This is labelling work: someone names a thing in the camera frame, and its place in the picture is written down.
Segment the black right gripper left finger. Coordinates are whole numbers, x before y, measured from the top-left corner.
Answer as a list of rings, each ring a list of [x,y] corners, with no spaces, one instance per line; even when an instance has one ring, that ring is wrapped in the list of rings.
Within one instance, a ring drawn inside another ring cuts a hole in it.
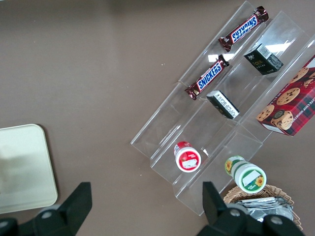
[[[90,182],[82,182],[57,209],[40,213],[33,222],[36,236],[75,236],[92,209]]]

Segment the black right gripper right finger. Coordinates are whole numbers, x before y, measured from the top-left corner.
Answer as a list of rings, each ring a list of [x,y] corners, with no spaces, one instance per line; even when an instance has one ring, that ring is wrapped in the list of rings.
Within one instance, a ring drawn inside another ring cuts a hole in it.
[[[263,236],[262,223],[240,209],[228,208],[212,182],[204,182],[202,202],[208,224],[200,236]]]

